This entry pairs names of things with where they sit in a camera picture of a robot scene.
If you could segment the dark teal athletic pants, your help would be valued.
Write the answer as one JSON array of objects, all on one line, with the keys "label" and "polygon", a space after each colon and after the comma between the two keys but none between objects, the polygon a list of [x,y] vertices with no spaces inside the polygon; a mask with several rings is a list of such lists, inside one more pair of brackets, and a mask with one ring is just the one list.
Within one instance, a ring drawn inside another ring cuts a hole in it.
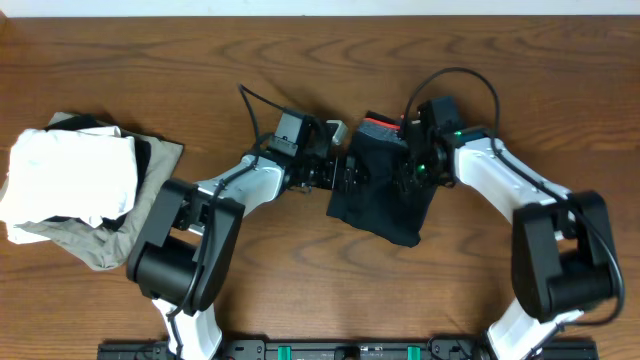
[{"label": "dark teal athletic pants", "polygon": [[368,180],[347,192],[335,191],[327,215],[389,242],[414,247],[421,241],[434,185],[403,191],[394,181],[408,152],[397,120],[369,111],[352,134],[347,154],[368,172]]}]

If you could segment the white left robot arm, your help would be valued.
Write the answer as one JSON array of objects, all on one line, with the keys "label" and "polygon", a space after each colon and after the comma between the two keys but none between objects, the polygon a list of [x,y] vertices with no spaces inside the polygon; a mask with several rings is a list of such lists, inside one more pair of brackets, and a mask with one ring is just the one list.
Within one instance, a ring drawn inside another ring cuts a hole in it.
[{"label": "white left robot arm", "polygon": [[225,281],[241,223],[292,187],[344,190],[360,171],[336,154],[339,120],[283,117],[221,175],[169,179],[157,194],[126,265],[127,278],[160,311],[170,359],[212,359],[222,343],[214,300]]}]

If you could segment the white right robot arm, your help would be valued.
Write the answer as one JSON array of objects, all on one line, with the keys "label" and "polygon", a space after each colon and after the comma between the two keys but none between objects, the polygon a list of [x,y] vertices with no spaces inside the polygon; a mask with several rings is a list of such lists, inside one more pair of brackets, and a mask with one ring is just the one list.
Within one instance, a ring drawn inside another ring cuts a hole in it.
[{"label": "white right robot arm", "polygon": [[548,181],[517,159],[485,128],[459,120],[415,119],[401,126],[409,147],[402,174],[419,185],[466,185],[511,224],[515,295],[475,345],[475,359],[530,359],[567,326],[626,289],[604,199]]}]

